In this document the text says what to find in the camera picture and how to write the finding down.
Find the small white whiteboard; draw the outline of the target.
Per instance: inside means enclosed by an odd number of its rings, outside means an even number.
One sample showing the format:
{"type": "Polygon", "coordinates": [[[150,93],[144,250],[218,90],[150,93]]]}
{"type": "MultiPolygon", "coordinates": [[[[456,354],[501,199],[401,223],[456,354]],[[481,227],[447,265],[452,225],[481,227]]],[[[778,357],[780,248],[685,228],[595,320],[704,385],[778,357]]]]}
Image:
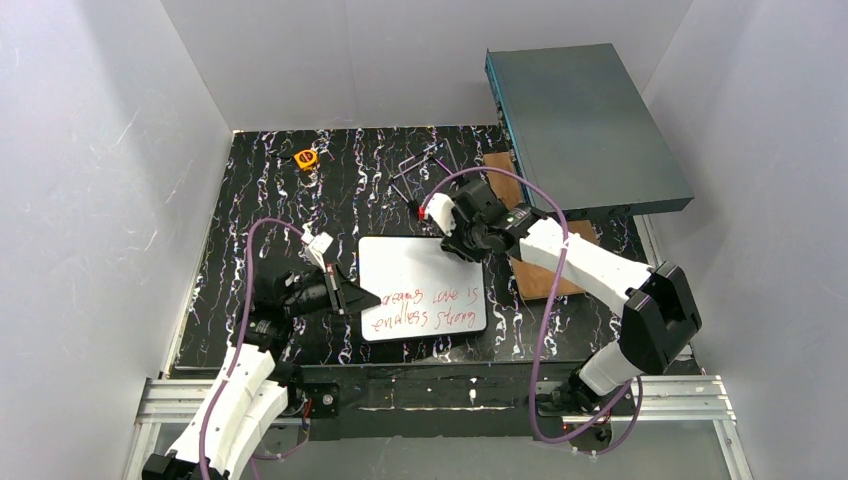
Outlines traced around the small white whiteboard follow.
{"type": "Polygon", "coordinates": [[[367,342],[476,334],[487,328],[483,266],[430,237],[368,236],[358,242],[358,280],[379,298],[361,313],[367,342]]]}

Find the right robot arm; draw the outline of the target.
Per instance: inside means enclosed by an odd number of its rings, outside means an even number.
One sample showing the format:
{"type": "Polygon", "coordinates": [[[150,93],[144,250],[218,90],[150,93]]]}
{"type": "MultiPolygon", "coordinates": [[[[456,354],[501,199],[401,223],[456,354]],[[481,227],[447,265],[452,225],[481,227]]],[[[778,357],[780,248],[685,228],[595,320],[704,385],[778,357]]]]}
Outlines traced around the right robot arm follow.
{"type": "Polygon", "coordinates": [[[433,194],[419,215],[442,231],[444,251],[470,262],[505,254],[543,268],[596,297],[620,318],[616,340],[551,393],[538,395],[550,412],[590,412],[632,378],[666,373],[702,326],[679,266],[627,260],[531,205],[507,206],[484,180],[468,182],[452,195],[433,194]]]}

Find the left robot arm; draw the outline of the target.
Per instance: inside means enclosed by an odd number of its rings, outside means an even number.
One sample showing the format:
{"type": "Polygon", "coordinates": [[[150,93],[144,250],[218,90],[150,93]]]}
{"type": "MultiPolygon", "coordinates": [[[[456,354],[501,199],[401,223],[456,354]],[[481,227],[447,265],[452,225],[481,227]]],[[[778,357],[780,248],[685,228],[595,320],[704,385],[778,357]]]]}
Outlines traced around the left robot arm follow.
{"type": "Polygon", "coordinates": [[[379,306],[378,295],[346,278],[338,265],[258,278],[212,387],[188,426],[163,454],[150,455],[144,479],[237,479],[271,423],[292,401],[308,399],[301,368],[283,358],[301,317],[346,316],[379,306]]]}

